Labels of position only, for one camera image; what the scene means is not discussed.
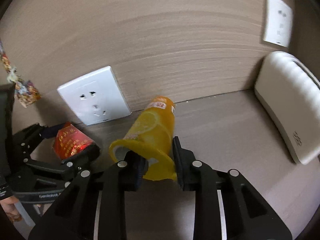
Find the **red foil packet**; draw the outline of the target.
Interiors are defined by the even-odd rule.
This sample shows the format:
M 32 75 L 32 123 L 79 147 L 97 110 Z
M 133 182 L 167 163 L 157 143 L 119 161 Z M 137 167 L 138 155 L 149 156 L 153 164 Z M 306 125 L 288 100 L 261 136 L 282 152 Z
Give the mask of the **red foil packet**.
M 70 122 L 66 122 L 58 131 L 53 144 L 55 154 L 65 160 L 79 154 L 94 141 L 82 133 Z

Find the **colourful sticker strip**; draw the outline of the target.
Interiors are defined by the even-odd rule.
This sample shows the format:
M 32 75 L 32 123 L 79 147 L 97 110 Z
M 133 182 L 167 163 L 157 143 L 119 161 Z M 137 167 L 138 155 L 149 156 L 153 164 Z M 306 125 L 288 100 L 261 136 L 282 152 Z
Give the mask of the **colourful sticker strip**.
M 23 80 L 17 73 L 17 68 L 10 63 L 1 43 L 1 63 L 7 72 L 7 81 L 15 84 L 15 98 L 24 108 L 41 99 L 41 94 L 30 80 Z

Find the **white wall socket lower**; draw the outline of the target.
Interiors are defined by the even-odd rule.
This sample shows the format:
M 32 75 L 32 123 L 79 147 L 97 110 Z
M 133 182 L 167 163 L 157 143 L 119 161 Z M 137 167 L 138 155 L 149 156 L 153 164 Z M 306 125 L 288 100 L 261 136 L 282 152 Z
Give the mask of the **white wall socket lower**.
M 131 115 L 110 66 L 69 81 L 57 92 L 87 126 Z

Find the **white wall socket upper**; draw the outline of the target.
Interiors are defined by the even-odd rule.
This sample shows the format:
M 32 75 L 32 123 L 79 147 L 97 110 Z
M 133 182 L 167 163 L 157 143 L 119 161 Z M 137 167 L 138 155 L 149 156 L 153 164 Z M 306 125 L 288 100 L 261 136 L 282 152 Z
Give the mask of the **white wall socket upper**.
M 282 0 L 266 0 L 263 41 L 287 48 L 291 40 L 293 11 Z

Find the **white tissue box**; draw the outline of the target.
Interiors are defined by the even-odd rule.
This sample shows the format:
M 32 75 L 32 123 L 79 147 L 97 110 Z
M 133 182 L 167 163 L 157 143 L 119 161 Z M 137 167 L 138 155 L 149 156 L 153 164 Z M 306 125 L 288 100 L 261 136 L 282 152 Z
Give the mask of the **white tissue box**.
M 319 80 L 296 57 L 268 54 L 254 92 L 276 124 L 296 163 L 319 156 Z

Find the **white wall socket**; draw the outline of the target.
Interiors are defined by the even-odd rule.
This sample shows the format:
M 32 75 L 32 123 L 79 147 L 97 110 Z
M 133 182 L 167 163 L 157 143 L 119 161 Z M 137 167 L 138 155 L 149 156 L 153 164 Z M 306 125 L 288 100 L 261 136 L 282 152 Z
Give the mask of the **white wall socket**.
M 287 48 L 291 40 L 293 11 L 282 0 L 266 0 L 263 41 Z
M 131 115 L 110 66 L 69 81 L 57 92 L 87 126 Z

